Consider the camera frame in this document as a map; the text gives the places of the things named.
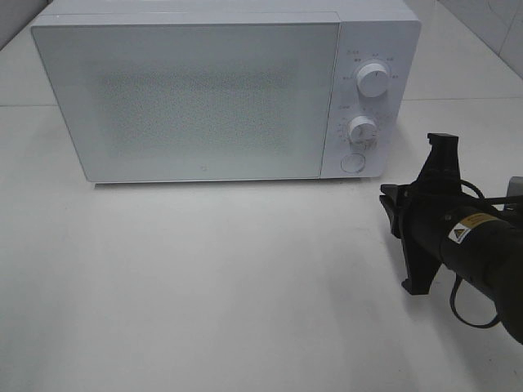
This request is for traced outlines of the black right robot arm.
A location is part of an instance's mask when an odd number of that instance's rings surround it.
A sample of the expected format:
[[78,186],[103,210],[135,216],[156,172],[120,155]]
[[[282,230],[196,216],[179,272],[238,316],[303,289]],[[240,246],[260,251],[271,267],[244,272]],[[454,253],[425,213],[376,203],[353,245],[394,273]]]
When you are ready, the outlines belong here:
[[431,151],[410,184],[383,184],[380,203],[391,233],[401,241],[407,277],[403,288],[426,295],[441,266],[455,274],[449,304],[462,282],[488,297],[502,324],[522,340],[522,197],[487,198],[461,177],[458,137],[427,136]]

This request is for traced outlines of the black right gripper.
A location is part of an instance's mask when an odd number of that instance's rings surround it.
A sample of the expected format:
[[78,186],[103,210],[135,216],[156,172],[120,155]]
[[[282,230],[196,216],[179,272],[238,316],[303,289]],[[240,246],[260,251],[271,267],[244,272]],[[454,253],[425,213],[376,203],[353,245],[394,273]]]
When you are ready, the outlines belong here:
[[442,265],[440,234],[445,215],[465,203],[458,160],[458,137],[428,133],[431,151],[415,182],[383,184],[379,201],[401,241],[410,295],[426,295]]

